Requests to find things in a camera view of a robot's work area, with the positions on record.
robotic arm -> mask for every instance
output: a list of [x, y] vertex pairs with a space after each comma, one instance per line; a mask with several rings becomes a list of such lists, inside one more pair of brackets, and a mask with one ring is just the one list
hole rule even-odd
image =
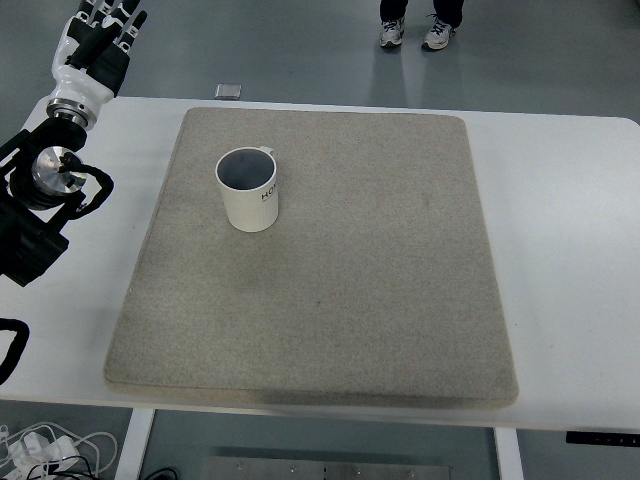
[[[0, 147], [0, 275], [21, 286], [42, 275], [69, 246], [60, 233], [69, 220], [96, 210], [110, 195], [109, 175], [76, 155], [100, 114], [120, 90], [129, 49], [146, 19], [133, 17], [140, 0], [82, 0], [67, 22], [53, 59], [56, 88], [48, 118]], [[100, 191], [88, 204], [87, 176]], [[48, 222], [34, 211], [58, 208]]]

white mug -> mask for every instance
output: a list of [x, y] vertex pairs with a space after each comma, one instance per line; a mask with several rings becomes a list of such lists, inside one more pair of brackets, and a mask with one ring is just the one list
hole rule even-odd
[[259, 232], [278, 218], [276, 161], [269, 147], [242, 147], [216, 164], [216, 179], [229, 222], [243, 232]]

white cable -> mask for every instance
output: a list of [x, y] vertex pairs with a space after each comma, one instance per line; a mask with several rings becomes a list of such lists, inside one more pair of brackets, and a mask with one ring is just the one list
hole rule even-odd
[[109, 432], [96, 432], [96, 433], [91, 433], [89, 435], [87, 435], [84, 438], [81, 438], [80, 440], [78, 440], [78, 443], [80, 442], [86, 442], [86, 443], [90, 443], [87, 442], [88, 438], [92, 438], [92, 437], [97, 437], [99, 435], [105, 436], [105, 437], [109, 437], [111, 439], [111, 441], [113, 442], [113, 457], [111, 457], [111, 460], [109, 461], [109, 463], [107, 463], [104, 467], [98, 469], [98, 465], [96, 463], [96, 472], [95, 475], [97, 476], [99, 473], [104, 472], [105, 470], [107, 470], [111, 465], [113, 465], [113, 462], [116, 461], [116, 457], [118, 456], [118, 440], [116, 439], [116, 437], [114, 437], [111, 433]]
[[[66, 433], [67, 435], [69, 435], [70, 437], [73, 437], [76, 439], [76, 441], [74, 442], [74, 447], [78, 446], [81, 443], [86, 443], [87, 445], [89, 445], [90, 447], [92, 447], [95, 452], [96, 452], [96, 466], [95, 466], [95, 471], [92, 472], [93, 475], [95, 477], [98, 477], [98, 475], [101, 472], [104, 472], [106, 469], [108, 469], [113, 462], [115, 461], [116, 457], [118, 456], [118, 441], [116, 440], [116, 437], [113, 436], [111, 433], [109, 432], [96, 432], [96, 433], [91, 433], [85, 437], [81, 437], [73, 432], [71, 432], [70, 430], [67, 430], [66, 428], [56, 424], [56, 423], [52, 423], [52, 422], [40, 422], [40, 423], [36, 423], [34, 425], [31, 425], [30, 427], [24, 428], [22, 430], [20, 430], [17, 433], [14, 433], [13, 435], [6, 437], [4, 439], [4, 442], [7, 446], [7, 457], [5, 459], [0, 460], [0, 462], [3, 462], [2, 464], [0, 464], [0, 468], [3, 468], [4, 466], [6, 466], [10, 461], [11, 461], [11, 452], [9, 452], [9, 440], [12, 440], [13, 438], [21, 435], [20, 440], [22, 440], [22, 438], [27, 435], [28, 433], [30, 433], [33, 430], [36, 430], [38, 428], [47, 428], [50, 432], [51, 435], [53, 436], [53, 441], [57, 442], [57, 437], [55, 435], [55, 432], [53, 431], [53, 429], [51, 427], [55, 427], [61, 431], [63, 431], [64, 433]], [[113, 457], [111, 458], [111, 461], [104, 467], [100, 468], [100, 449], [93, 444], [92, 442], [90, 442], [88, 439], [95, 437], [95, 436], [99, 436], [99, 435], [103, 435], [106, 437], [109, 437], [112, 441], [113, 441], [113, 445], [114, 445], [114, 452], [113, 452]]]

printed text on mug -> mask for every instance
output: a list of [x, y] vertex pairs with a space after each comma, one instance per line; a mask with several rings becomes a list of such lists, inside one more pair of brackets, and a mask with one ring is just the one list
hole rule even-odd
[[262, 194], [262, 201], [266, 202], [267, 200], [269, 200], [269, 198], [271, 198], [271, 195], [273, 195], [274, 193], [276, 193], [276, 184], [274, 183], [273, 186], [267, 190], [266, 192], [264, 192]]

robot finger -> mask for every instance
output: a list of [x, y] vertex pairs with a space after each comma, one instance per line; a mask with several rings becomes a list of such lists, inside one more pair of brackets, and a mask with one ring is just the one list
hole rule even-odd
[[80, 6], [78, 7], [78, 11], [75, 14], [75, 17], [78, 20], [81, 20], [84, 23], [89, 23], [89, 17], [91, 17], [91, 13], [93, 12], [93, 7], [95, 6], [96, 0], [80, 0]]
[[129, 28], [127, 28], [122, 34], [122, 37], [118, 42], [118, 48], [120, 48], [120, 50], [122, 50], [124, 53], [129, 53], [131, 45], [133, 45], [133, 41], [138, 36], [138, 31], [140, 30], [140, 27], [146, 19], [147, 12], [143, 10], [138, 13], [138, 15], [136, 15], [136, 18], [133, 19], [133, 22], [131, 23]]
[[114, 0], [104, 0], [100, 3], [100, 7], [98, 7], [96, 13], [93, 15], [93, 23], [91, 24], [92, 27], [100, 25], [104, 18], [111, 13], [111, 9], [113, 8], [113, 1]]
[[124, 24], [131, 18], [135, 9], [138, 8], [139, 3], [140, 0], [124, 0], [117, 8], [113, 9], [111, 17], [124, 27]]

